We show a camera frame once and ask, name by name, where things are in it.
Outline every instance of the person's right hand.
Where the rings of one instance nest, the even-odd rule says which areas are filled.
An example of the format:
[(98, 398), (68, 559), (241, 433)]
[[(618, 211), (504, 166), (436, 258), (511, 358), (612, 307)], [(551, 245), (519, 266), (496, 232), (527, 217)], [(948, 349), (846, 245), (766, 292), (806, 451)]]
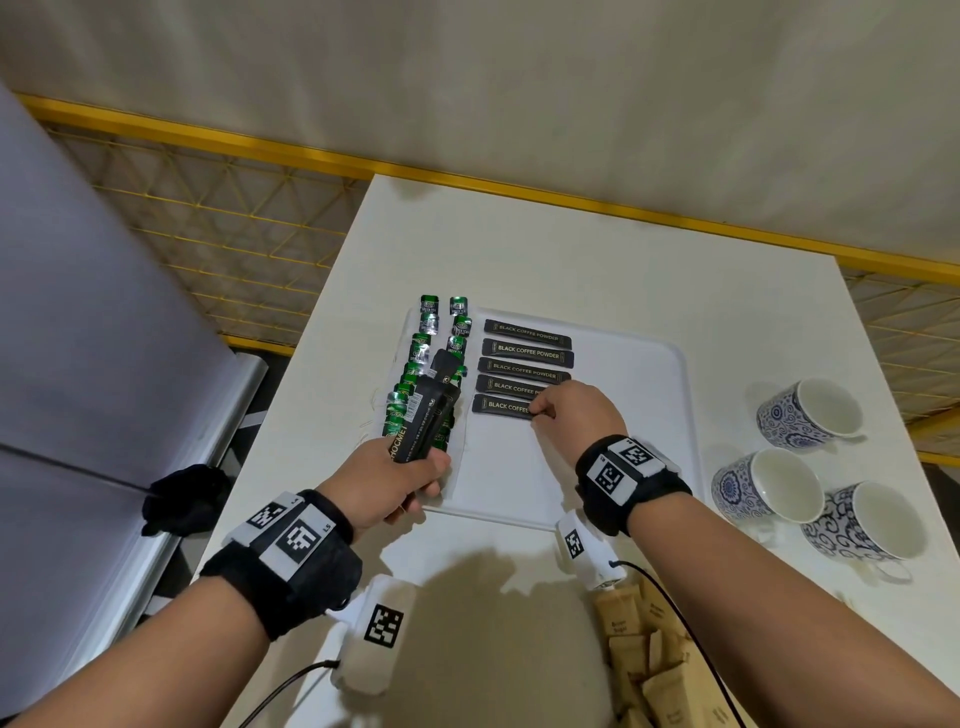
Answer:
[(571, 468), (593, 443), (608, 435), (627, 435), (627, 424), (613, 402), (596, 387), (570, 380), (547, 387), (530, 402), (533, 426)]

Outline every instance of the white sensor device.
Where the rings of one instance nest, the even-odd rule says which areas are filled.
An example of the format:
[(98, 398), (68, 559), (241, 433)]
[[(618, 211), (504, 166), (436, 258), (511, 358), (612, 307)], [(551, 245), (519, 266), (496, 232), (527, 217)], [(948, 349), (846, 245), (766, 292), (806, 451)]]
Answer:
[(557, 533), (577, 578), (587, 589), (608, 589), (627, 578), (623, 567), (610, 565), (618, 560), (613, 546), (579, 509), (564, 513), (557, 521)]
[(378, 574), (343, 610), (327, 612), (349, 627), (340, 665), (330, 675), (335, 688), (366, 695), (387, 691), (416, 600), (416, 585)]

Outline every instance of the white table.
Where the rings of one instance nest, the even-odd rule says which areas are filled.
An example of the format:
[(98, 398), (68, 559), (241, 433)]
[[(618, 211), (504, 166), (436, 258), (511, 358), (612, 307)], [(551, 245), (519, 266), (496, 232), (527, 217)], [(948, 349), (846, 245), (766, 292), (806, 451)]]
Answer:
[[(676, 344), (706, 479), (765, 445), (753, 413), (767, 396), (803, 376), (849, 387), (869, 437), (808, 461), (829, 489), (871, 478), (910, 498), (930, 538), (909, 564), (914, 582), (831, 562), (797, 528), (773, 550), (960, 692), (960, 563), (834, 261), (698, 232), (376, 178), (205, 556), (269, 496), (313, 487), (347, 457), (422, 293)], [(430, 513), (357, 550), (365, 580), (388, 571), (422, 585), (390, 693), (367, 700), (313, 676), (265, 725), (609, 724), (592, 610), (552, 534)], [(318, 653), (335, 656), (339, 630), (316, 619), (274, 645), (226, 725)]]

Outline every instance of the ceramic mug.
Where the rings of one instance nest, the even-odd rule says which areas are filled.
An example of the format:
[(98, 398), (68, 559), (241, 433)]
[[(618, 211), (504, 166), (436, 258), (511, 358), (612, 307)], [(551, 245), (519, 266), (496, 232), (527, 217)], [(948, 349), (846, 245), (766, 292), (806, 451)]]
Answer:
[(920, 556), (926, 529), (909, 501), (888, 485), (865, 480), (827, 495), (823, 515), (803, 526), (826, 556), (898, 561)]
[(759, 407), (756, 426), (778, 448), (816, 448), (835, 437), (856, 437), (863, 411), (839, 384), (801, 379)]
[(824, 489), (799, 456), (766, 448), (721, 468), (710, 484), (713, 502), (730, 521), (779, 516), (793, 523), (816, 521), (824, 510)]

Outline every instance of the barcode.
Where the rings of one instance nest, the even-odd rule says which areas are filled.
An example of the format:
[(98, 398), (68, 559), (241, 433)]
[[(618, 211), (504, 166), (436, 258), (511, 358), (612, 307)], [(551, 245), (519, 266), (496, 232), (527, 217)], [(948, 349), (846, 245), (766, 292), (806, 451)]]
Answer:
[(403, 415), (403, 419), (408, 423), (414, 421), (414, 417), (417, 415), (417, 407), (420, 406), (420, 401), (423, 399), (423, 395), (417, 394), (414, 392), (410, 395), (410, 399), (407, 401), (407, 412)]

